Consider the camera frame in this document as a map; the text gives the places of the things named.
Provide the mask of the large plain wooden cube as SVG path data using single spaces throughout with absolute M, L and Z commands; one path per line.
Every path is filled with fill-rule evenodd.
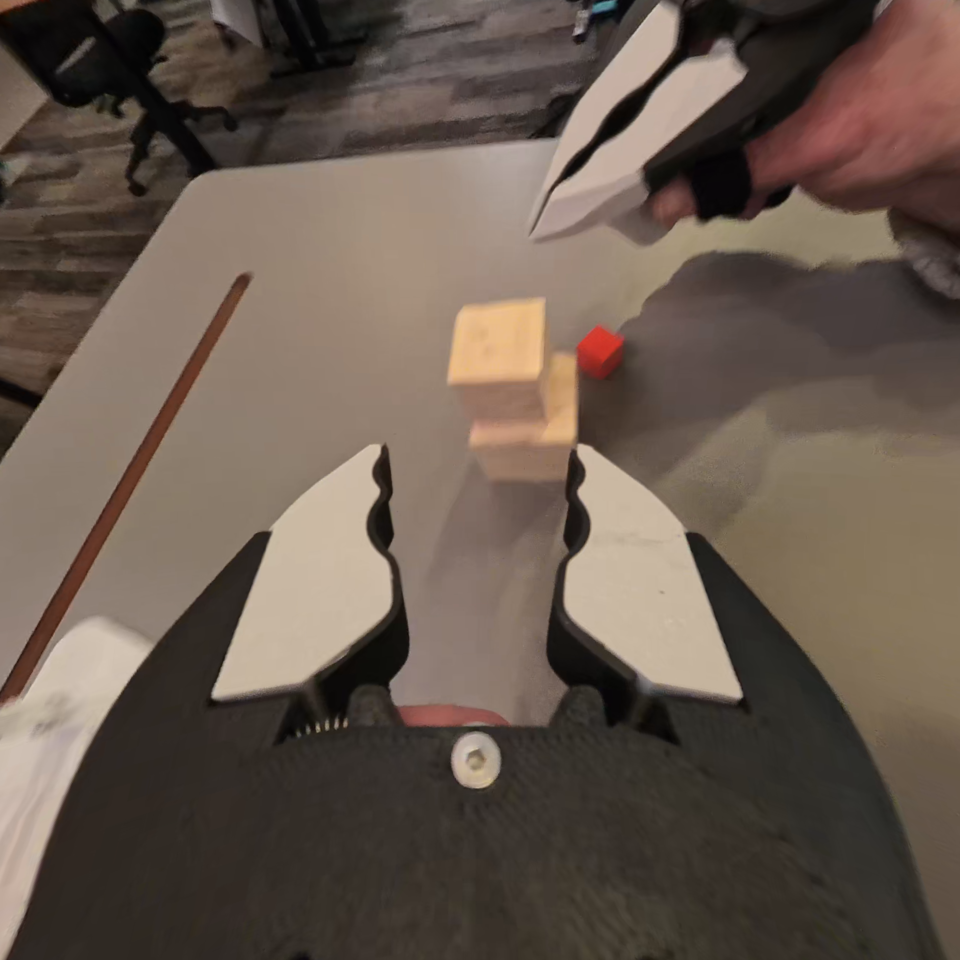
M 468 448 L 488 480 L 566 482 L 570 454 L 579 438 L 579 367 L 572 353 L 558 352 L 551 358 L 546 411 L 540 420 L 474 420 Z
M 544 297 L 468 304 L 454 321 L 447 385 L 473 421 L 540 422 L 549 357 Z

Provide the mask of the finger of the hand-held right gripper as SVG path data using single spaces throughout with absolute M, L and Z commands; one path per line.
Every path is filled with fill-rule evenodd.
M 654 189 L 645 164 L 738 86 L 747 70 L 731 41 L 678 66 L 639 115 L 592 152 L 546 197 L 530 231 L 534 242 L 581 234 L 642 212 Z
M 682 22 L 679 2 L 633 3 L 559 136 L 552 186 L 578 172 L 637 119 L 676 54 Z

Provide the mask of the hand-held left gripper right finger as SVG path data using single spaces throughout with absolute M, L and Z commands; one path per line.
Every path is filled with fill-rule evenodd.
M 664 699 L 743 707 L 685 525 L 592 446 L 571 453 L 565 495 L 546 646 L 558 678 L 592 690 L 606 726 Z

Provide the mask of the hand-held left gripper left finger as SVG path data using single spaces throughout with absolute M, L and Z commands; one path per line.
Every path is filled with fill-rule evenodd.
M 213 702 L 292 694 L 312 722 L 343 722 L 354 690 L 389 689 L 410 651 L 392 494 L 373 443 L 272 523 Z

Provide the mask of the black office chair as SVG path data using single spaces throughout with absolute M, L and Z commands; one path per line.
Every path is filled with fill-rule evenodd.
M 126 163 L 128 191 L 142 197 L 138 180 L 156 136 L 168 140 L 183 157 L 190 178 L 218 169 L 187 122 L 217 118 L 234 133 L 237 123 L 223 106 L 198 106 L 168 100 L 150 75 L 165 61 L 162 18 L 140 7 L 123 9 L 103 19 L 96 2 L 2 2 L 2 45 L 54 102 L 71 110 L 105 107 L 123 119 L 123 106 L 135 101 L 140 116 L 129 141 Z

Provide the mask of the small red wooden cube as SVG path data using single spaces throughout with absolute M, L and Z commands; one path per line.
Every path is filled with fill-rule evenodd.
M 593 379 L 609 378 L 622 364 L 625 339 L 602 325 L 595 325 L 577 344 L 580 372 Z

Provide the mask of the person's right hand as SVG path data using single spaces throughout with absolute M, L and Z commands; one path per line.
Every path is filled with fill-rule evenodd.
M 741 219 L 796 186 L 836 210 L 896 210 L 958 235 L 958 2 L 891 2 L 746 157 Z

